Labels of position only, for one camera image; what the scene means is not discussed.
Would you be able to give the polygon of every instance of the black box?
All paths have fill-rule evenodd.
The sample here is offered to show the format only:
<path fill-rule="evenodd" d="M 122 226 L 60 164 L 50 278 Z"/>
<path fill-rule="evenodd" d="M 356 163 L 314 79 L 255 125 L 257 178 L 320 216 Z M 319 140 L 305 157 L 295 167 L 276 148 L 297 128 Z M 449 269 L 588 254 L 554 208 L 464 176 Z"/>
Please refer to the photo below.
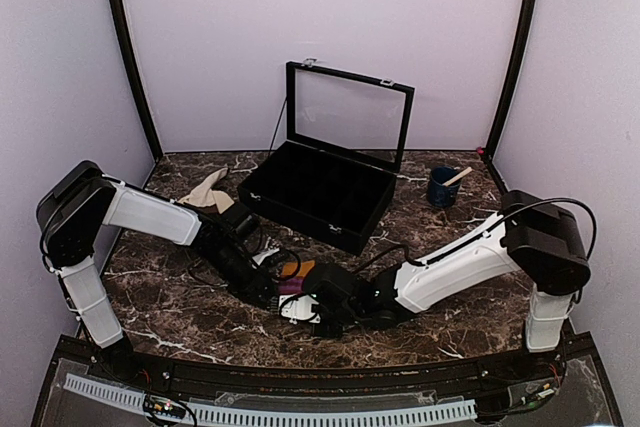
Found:
<path fill-rule="evenodd" d="M 307 83 L 299 82 L 296 88 L 300 74 Z M 297 62 L 287 63 L 286 76 L 287 141 L 240 184 L 240 200 L 267 219 L 359 255 L 393 198 L 414 89 L 390 80 Z M 334 109 L 333 113 L 327 113 L 323 108 L 300 106 L 303 86 L 305 93 L 313 94 L 314 88 L 317 90 L 309 80 L 318 80 L 318 85 L 329 86 L 327 95 L 322 96 L 325 97 L 324 102 L 331 98 L 328 110 Z M 368 92 L 361 96 L 363 88 Z M 351 110 L 343 108 L 342 98 L 344 102 L 349 99 L 357 107 Z M 377 150 L 375 147 L 378 146 L 372 145 L 376 138 L 391 132 L 386 125 L 366 118 L 371 117 L 366 115 L 369 105 L 375 104 L 378 98 L 390 106 L 386 108 L 383 105 L 382 110 L 378 109 L 387 112 L 385 116 L 388 117 L 392 111 L 399 114 L 397 135 L 387 138 L 385 144 L 393 142 L 393 150 Z M 315 105 L 313 99 L 307 104 Z M 358 121 L 359 126 L 351 128 L 345 122 L 339 122 L 339 127 L 331 127 L 332 115 L 344 120 L 341 116 L 358 109 L 365 114 L 365 118 Z M 339 137 L 342 132 L 342 143 L 352 143 L 356 148 L 311 136 L 308 131 L 317 129 L 316 124 L 322 127 L 322 122 L 314 122 L 314 118 L 310 128 L 304 127 L 300 125 L 301 115 L 303 120 L 305 117 L 322 117 L 325 133 Z"/>

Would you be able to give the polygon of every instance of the cup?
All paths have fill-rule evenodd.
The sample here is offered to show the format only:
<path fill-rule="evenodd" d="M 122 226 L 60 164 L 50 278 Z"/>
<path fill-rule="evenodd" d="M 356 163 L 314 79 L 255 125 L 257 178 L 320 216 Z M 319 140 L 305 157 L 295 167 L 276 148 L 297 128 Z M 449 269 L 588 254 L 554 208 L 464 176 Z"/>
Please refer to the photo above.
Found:
<path fill-rule="evenodd" d="M 447 180 L 455 177 L 458 171 L 453 167 L 440 166 L 431 169 L 429 184 L 427 185 L 427 200 L 434 207 L 446 209 L 456 202 L 460 180 L 449 186 L 444 186 Z"/>

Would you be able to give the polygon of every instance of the beige cloth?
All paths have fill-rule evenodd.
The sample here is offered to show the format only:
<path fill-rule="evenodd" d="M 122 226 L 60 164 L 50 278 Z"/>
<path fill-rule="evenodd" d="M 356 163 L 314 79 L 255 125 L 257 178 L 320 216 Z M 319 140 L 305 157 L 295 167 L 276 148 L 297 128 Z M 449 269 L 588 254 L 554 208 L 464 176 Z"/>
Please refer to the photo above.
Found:
<path fill-rule="evenodd" d="M 226 192 L 221 190 L 211 190 L 220 180 L 224 179 L 229 172 L 228 167 L 223 167 L 202 181 L 189 195 L 184 196 L 178 202 L 190 204 L 196 207 L 210 207 L 215 205 L 218 212 L 222 213 L 233 205 L 233 200 Z"/>

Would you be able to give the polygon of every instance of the wooden stick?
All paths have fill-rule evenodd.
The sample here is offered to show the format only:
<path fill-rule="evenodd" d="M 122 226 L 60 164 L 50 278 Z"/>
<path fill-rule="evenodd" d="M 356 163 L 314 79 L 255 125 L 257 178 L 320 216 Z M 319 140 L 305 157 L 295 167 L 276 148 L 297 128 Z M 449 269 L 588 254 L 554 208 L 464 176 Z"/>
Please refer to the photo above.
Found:
<path fill-rule="evenodd" d="M 458 173 L 458 175 L 456 175 L 455 177 L 451 177 L 449 180 L 447 180 L 444 184 L 445 187 L 449 187 L 451 184 L 457 182 L 458 180 L 460 180 L 462 177 L 464 177 L 467 174 L 470 174 L 471 171 L 473 169 L 471 167 L 467 167 L 466 169 L 464 169 L 462 172 Z"/>

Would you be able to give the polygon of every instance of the brown marble surface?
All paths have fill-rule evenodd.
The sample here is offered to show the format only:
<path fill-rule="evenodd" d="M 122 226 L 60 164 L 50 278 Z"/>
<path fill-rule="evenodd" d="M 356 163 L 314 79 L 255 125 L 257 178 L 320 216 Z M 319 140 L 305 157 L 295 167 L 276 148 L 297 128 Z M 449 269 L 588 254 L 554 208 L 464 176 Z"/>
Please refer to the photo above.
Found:
<path fill-rule="evenodd" d="M 263 152 L 170 154 L 148 189 L 180 198 L 211 172 L 229 166 L 217 188 L 237 199 L 236 187 L 265 158 Z M 426 201 L 429 169 L 474 168 L 455 206 L 442 211 Z M 264 221 L 270 245 L 296 250 L 303 260 L 353 266 L 390 242 L 406 242 L 425 255 L 472 230 L 499 206 L 499 194 L 475 153 L 405 152 L 395 197 L 359 258 Z M 394 253 L 374 268 L 400 261 Z M 202 285 L 187 268 L 214 284 Z M 387 331 L 353 327 L 340 340 L 311 337 L 293 325 L 229 295 L 212 268 L 187 248 L 137 232 L 124 232 L 104 283 L 136 350 L 169 357 L 245 366 L 289 368 L 381 367 L 476 357 L 516 349 L 528 311 L 530 281 L 507 274 L 434 305 L 416 319 Z"/>

